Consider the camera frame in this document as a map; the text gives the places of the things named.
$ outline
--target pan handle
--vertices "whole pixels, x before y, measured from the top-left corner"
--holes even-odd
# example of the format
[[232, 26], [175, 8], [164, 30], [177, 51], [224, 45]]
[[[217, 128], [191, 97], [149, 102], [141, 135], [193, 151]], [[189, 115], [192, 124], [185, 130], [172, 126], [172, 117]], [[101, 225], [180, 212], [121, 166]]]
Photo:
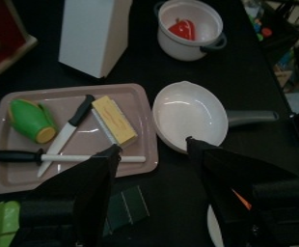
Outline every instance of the pan handle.
[[279, 119], [275, 111], [227, 111], [228, 127], [255, 124], [261, 122], [273, 122]]

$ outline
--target red object in pot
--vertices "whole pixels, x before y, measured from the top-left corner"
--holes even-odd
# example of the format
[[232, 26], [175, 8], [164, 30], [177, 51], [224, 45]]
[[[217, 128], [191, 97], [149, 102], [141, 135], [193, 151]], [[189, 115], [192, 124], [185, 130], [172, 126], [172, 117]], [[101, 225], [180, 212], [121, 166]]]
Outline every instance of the red object in pot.
[[193, 41], [195, 37], [195, 24], [188, 19], [176, 20], [176, 23], [168, 30], [180, 38]]

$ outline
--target white pot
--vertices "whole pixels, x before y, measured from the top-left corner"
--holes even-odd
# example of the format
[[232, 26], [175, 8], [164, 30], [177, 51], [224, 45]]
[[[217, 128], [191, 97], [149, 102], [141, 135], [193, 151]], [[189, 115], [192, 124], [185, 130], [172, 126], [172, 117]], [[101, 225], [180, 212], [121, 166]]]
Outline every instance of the white pot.
[[[195, 61], [204, 57], [208, 51], [221, 49], [225, 36], [221, 33], [223, 21], [215, 9], [197, 0], [169, 0], [157, 3], [155, 12], [159, 18], [157, 40], [161, 49], [175, 59]], [[176, 19], [188, 19], [196, 27], [193, 41], [177, 37], [168, 28]]]

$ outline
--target white container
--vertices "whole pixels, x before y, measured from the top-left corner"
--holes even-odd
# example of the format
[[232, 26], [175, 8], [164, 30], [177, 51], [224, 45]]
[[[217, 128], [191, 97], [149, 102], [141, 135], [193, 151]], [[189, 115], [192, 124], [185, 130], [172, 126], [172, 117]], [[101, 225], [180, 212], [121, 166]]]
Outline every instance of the white container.
[[132, 0], [65, 0], [59, 61], [105, 77], [128, 47]]
[[[169, 0], [155, 6], [155, 12], [159, 18], [159, 44], [172, 58], [195, 61], [201, 59], [208, 51], [225, 46], [223, 21], [208, 4], [197, 0]], [[176, 19], [188, 19], [193, 22], [196, 28], [193, 41], [177, 37], [168, 30]]]

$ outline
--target white knife block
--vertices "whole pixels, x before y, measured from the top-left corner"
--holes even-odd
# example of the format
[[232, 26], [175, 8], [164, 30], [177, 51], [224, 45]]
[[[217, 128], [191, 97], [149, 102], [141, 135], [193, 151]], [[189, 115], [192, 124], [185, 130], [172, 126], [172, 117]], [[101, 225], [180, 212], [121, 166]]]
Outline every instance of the white knife block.
[[132, 0], [65, 0], [59, 61], [105, 77], [127, 47]]

